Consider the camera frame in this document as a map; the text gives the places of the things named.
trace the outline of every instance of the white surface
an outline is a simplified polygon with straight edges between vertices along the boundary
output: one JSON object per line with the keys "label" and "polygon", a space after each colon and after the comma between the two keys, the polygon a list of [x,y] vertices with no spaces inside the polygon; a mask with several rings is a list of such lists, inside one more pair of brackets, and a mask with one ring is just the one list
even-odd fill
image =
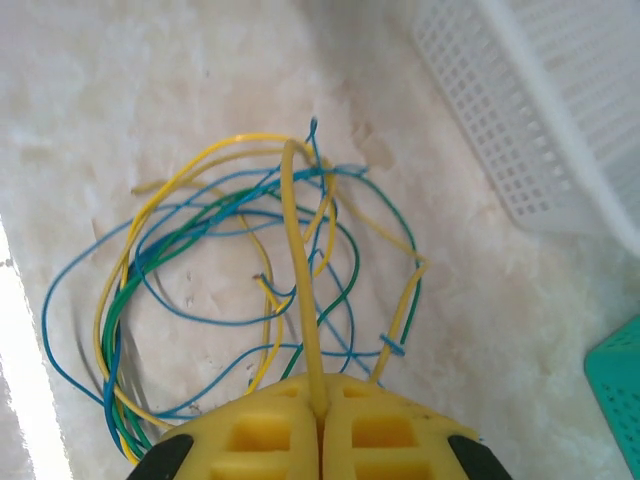
{"label": "white surface", "polygon": [[[96,236],[135,212],[133,185],[167,176],[230,134],[303,135],[316,114],[326,154],[369,164],[433,259],[408,355],[391,362],[386,385],[478,429],[516,479],[630,478],[582,361],[640,310],[638,260],[612,241],[515,228],[391,20],[409,4],[385,12],[377,3],[345,3],[4,6],[0,215],[10,253],[0,243],[0,256],[10,261],[0,267],[0,477],[126,477],[130,467],[102,411],[36,348],[47,286]],[[354,195],[392,224],[359,190]],[[368,262],[353,296],[359,343],[375,347],[409,262],[355,231]],[[93,363],[95,302],[121,242],[91,256],[51,311],[61,363],[88,384],[76,341]],[[282,236],[265,242],[287,285]],[[251,281],[259,268],[247,242],[211,243],[160,276],[183,307],[238,317],[261,309]],[[149,297],[137,298],[127,323],[135,338],[130,361],[152,408],[198,391],[259,336],[186,324]],[[256,361],[198,408],[239,395]],[[270,379],[286,361],[278,359]]]}
{"label": "white surface", "polygon": [[413,34],[511,215],[640,256],[632,0],[423,0]]}

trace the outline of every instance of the teal basket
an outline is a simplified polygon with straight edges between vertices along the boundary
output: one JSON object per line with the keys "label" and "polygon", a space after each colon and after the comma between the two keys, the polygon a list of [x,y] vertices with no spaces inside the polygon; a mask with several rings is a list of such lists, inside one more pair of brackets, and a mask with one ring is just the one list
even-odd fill
{"label": "teal basket", "polygon": [[585,372],[633,478],[640,479],[640,317],[589,352]]}

